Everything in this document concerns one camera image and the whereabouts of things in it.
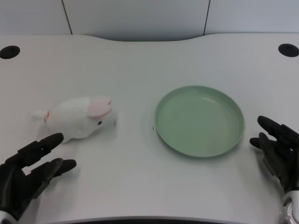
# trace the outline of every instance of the stuffed toy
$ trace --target stuffed toy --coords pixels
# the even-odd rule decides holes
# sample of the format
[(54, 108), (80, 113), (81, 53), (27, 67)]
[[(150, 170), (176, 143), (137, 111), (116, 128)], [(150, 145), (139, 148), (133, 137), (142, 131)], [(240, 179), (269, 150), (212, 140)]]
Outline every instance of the stuffed toy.
[(103, 126), (103, 118), (111, 112), (109, 97), (75, 98), (48, 111), (36, 111), (33, 119), (43, 119), (51, 133), (62, 133), (64, 141), (81, 139)]

